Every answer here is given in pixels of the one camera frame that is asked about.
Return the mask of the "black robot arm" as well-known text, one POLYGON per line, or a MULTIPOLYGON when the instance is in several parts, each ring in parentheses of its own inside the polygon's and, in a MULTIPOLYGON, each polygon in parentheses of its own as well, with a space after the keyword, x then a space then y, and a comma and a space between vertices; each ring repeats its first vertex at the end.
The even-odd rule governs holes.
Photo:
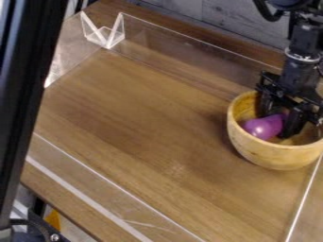
POLYGON ((262 72, 256 90, 262 114, 288 110, 280 138, 298 134, 306 124, 323 123, 323 96, 316 87, 323 77, 323 0, 252 0, 259 13, 278 22, 290 13, 288 47, 280 75, 262 72))

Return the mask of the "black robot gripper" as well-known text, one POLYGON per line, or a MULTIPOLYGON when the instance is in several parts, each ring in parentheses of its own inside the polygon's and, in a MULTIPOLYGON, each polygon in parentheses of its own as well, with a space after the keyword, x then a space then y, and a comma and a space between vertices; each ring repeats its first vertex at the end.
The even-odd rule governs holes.
POLYGON ((263 71, 256 90, 260 92, 260 116, 283 110, 283 139, 296 135, 307 122, 315 125, 323 120, 323 96, 316 87, 320 80, 322 55, 286 51, 286 63, 280 75, 263 71))

